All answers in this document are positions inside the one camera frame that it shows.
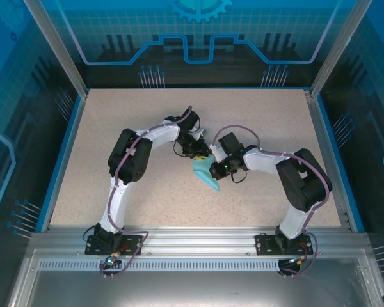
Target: blue printed backdrop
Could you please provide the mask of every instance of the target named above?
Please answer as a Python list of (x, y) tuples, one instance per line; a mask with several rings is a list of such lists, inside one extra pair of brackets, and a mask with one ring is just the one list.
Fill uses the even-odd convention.
[(16, 201), (40, 210), (76, 96), (24, 3), (0, 0), (0, 306), (35, 224)]
[(323, 88), (365, 229), (384, 245), (384, 0), (374, 0)]
[(354, 0), (44, 1), (91, 87), (142, 87), (148, 78), (141, 67), (148, 65), (164, 70), (167, 86), (308, 86), (353, 5)]

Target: beige tabletop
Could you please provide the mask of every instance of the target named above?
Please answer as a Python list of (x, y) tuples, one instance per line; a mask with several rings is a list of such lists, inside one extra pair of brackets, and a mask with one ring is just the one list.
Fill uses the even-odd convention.
[[(207, 129), (208, 144), (223, 126), (240, 124), (259, 135), (263, 149), (308, 148), (323, 165), (303, 90), (91, 90), (51, 224), (96, 224), (109, 191), (108, 157), (121, 131), (147, 129), (167, 116), (180, 116), (188, 105)], [(256, 143), (244, 130), (225, 133), (232, 131), (244, 146)], [(250, 171), (240, 184), (230, 177), (220, 180), (217, 192), (194, 176), (192, 160), (177, 157), (172, 146), (151, 153), (146, 173), (132, 190), (126, 225), (276, 226), (284, 218), (288, 201), (278, 176)], [(340, 226), (332, 197), (310, 225)]]

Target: gear logo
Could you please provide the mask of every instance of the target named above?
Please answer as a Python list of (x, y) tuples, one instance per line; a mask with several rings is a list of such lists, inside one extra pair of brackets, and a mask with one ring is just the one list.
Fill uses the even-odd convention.
[(23, 1), (0, 0), (0, 18), (12, 32), (16, 32), (24, 22)]
[(179, 18), (186, 17), (188, 22), (204, 19), (209, 22), (211, 18), (218, 18), (219, 13), (226, 12), (226, 6), (231, 5), (231, 0), (167, 0), (172, 7), (172, 13), (177, 13)]

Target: light blue plastic piece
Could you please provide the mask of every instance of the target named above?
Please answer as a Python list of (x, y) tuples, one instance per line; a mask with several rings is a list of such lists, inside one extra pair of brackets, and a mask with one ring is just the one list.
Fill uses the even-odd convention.
[(215, 162), (213, 155), (209, 156), (207, 159), (192, 160), (193, 173), (207, 185), (219, 191), (218, 181), (213, 178), (209, 172), (209, 168), (213, 162)]

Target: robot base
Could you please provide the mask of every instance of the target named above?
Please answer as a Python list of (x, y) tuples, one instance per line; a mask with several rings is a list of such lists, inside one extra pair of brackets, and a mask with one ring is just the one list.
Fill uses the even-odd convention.
[[(121, 242), (119, 244), (121, 255), (132, 256), (140, 242), (142, 241), (141, 235), (122, 235)], [(110, 255), (118, 250), (114, 250), (111, 246), (108, 246), (102, 242), (98, 236), (90, 235), (87, 239), (87, 245), (85, 247), (86, 255)]]
[(303, 256), (305, 250), (299, 245), (305, 243), (307, 245), (307, 255), (313, 255), (312, 241), (308, 235), (299, 235), (293, 240), (290, 240), (285, 252), (276, 243), (276, 235), (266, 235), (261, 233), (255, 236), (256, 254), (257, 256)]

